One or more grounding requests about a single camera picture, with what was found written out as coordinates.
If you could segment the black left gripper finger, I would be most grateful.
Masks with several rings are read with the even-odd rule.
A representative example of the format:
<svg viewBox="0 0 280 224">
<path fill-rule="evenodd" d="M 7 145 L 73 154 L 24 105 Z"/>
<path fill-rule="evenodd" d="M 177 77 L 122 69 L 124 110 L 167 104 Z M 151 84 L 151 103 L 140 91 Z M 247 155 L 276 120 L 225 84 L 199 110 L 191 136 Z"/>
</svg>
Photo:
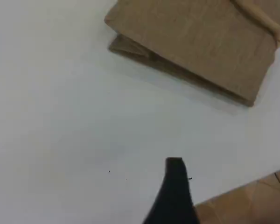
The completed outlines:
<svg viewBox="0 0 280 224">
<path fill-rule="evenodd" d="M 182 158 L 168 157 L 165 175 L 145 224 L 197 224 L 198 216 L 189 188 L 189 178 Z"/>
</svg>

